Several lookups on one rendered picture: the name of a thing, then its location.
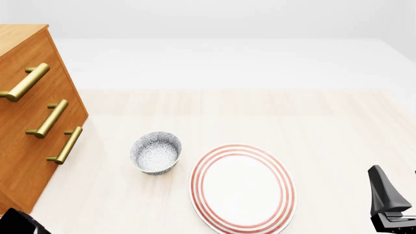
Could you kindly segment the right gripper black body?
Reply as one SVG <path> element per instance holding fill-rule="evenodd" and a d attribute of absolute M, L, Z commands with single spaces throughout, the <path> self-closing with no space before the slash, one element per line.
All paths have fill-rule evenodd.
<path fill-rule="evenodd" d="M 378 233 L 416 234 L 416 216 L 404 216 L 402 212 L 409 207 L 371 208 L 371 222 Z"/>

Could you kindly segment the white plate with red rings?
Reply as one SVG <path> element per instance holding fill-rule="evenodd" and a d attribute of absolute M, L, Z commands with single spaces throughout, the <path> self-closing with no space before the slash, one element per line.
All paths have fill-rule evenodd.
<path fill-rule="evenodd" d="M 247 144 L 218 146 L 189 177 L 198 216 L 219 234 L 280 234 L 293 219 L 297 192 L 273 154 Z"/>

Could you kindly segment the large wooden drawer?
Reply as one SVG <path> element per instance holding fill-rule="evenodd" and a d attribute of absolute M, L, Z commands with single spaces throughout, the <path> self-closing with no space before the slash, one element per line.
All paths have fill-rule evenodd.
<path fill-rule="evenodd" d="M 11 91 L 28 75 L 25 68 L 37 67 L 41 63 L 50 67 L 16 103 L 0 97 L 0 122 L 31 112 L 34 103 L 46 95 L 43 86 L 60 69 L 47 28 L 48 25 L 0 25 L 0 91 Z"/>

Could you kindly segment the grey patterned bowl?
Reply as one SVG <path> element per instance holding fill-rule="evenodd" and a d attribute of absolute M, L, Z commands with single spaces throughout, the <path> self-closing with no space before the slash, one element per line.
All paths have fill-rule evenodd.
<path fill-rule="evenodd" d="M 168 132 L 152 132 L 141 136 L 132 146 L 130 160 L 148 175 L 167 173 L 177 164 L 182 150 L 180 140 Z"/>

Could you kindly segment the small wooden drawer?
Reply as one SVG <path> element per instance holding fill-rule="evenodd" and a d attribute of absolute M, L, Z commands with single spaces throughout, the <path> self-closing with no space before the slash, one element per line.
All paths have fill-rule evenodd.
<path fill-rule="evenodd" d="M 62 99 L 69 105 L 45 138 L 25 134 L 44 122 L 52 111 L 48 104 Z M 57 156 L 70 137 L 64 131 L 82 126 L 88 116 L 77 97 L 52 95 L 34 104 L 31 112 L 0 122 L 0 214 L 9 208 L 32 211 L 58 167 L 46 157 Z"/>

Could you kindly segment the wooden cabinet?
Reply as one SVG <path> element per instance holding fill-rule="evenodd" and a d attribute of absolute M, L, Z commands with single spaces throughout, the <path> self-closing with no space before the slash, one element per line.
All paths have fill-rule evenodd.
<path fill-rule="evenodd" d="M 0 25 L 0 216 L 26 213 L 88 118 L 47 25 Z"/>

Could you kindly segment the medium wooden drawer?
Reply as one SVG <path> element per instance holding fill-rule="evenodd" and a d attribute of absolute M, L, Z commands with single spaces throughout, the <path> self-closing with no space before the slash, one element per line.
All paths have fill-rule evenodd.
<path fill-rule="evenodd" d="M 26 134 L 38 129 L 53 112 L 50 104 L 67 101 L 44 138 Z M 63 149 L 72 131 L 87 118 L 63 68 L 50 71 L 18 102 L 0 98 L 0 183 L 10 190 L 44 186 L 57 164 L 47 161 Z"/>

